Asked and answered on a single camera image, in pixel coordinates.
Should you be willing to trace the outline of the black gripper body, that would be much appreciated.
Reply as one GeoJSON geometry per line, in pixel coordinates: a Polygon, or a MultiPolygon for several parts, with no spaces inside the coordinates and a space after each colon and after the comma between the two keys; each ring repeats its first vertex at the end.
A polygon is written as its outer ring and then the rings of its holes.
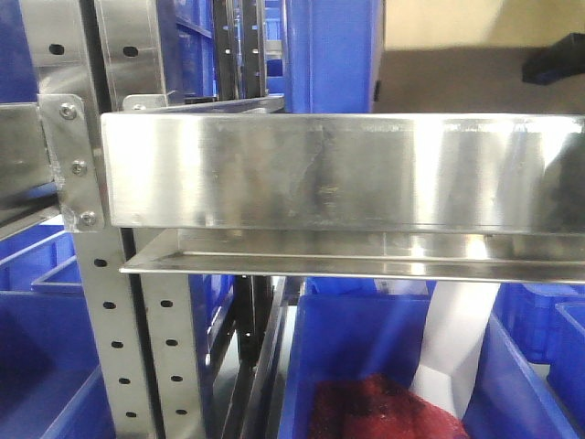
{"type": "Polygon", "coordinates": [[[522,65],[522,81],[550,85],[584,73],[584,34],[569,33],[522,65]]]}

